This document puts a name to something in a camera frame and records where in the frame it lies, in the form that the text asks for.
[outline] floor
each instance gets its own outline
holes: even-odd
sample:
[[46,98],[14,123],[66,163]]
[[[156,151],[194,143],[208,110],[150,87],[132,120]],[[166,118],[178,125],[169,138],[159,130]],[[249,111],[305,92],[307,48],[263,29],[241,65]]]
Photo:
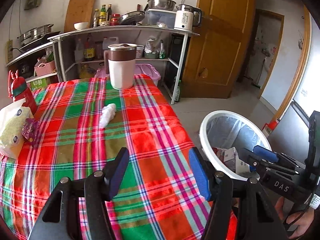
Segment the floor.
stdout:
[[[160,90],[167,101],[171,99],[163,87]],[[262,104],[257,95],[259,89],[250,85],[244,79],[242,83],[236,82],[231,97],[220,98],[181,98],[172,108],[180,119],[181,124],[188,132],[197,148],[200,147],[199,128],[204,117],[216,110],[228,110],[248,118],[257,127],[262,129],[266,122],[273,117],[272,112]]]

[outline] white electric kettle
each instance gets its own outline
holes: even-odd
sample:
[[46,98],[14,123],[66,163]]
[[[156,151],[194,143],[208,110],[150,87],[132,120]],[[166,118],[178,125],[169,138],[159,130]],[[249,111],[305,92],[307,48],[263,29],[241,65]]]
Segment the white electric kettle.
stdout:
[[[199,26],[202,19],[202,11],[199,8],[192,7],[186,4],[179,4],[177,6],[177,14],[174,22],[174,29],[192,31],[192,27]],[[194,13],[199,14],[198,22],[193,24]]]

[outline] green box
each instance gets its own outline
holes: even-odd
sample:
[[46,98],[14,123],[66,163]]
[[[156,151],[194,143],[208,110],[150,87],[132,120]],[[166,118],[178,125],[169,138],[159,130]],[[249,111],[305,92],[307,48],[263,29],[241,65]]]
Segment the green box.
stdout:
[[50,79],[49,78],[40,78],[37,80],[33,80],[30,82],[31,90],[37,90],[40,88],[45,88],[46,86],[50,85]]

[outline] plaid tablecloth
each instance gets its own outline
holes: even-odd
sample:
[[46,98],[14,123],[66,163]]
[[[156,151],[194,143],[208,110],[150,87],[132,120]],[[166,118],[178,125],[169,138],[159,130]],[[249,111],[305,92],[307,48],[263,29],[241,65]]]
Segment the plaid tablecloth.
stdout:
[[[128,148],[130,162],[119,194],[107,203],[117,239],[201,237],[210,205],[188,164],[193,143],[148,76],[135,76],[124,91],[91,78],[52,84],[34,96],[36,145],[24,144],[17,161],[0,157],[0,214],[18,238],[28,238],[61,177],[85,178],[121,147]],[[110,103],[116,116],[99,129],[101,109]],[[79,208],[83,238],[90,239],[82,198]],[[229,240],[236,223],[231,216]]]

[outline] screw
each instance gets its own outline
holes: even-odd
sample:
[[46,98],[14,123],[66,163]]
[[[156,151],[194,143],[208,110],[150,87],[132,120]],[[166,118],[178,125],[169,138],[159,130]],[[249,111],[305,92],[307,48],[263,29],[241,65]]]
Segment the screw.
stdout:
[[95,171],[94,172],[94,176],[95,177],[101,177],[103,175],[103,172],[102,171]]
[[256,184],[258,182],[258,180],[256,178],[253,178],[253,177],[251,177],[249,179],[249,181],[250,181],[251,184]]
[[60,182],[61,182],[62,184],[65,184],[65,183],[67,183],[68,181],[69,181],[69,178],[68,178],[68,177],[63,177],[63,178],[60,179]]
[[218,178],[222,178],[224,176],[224,173],[222,171],[216,171],[215,176]]

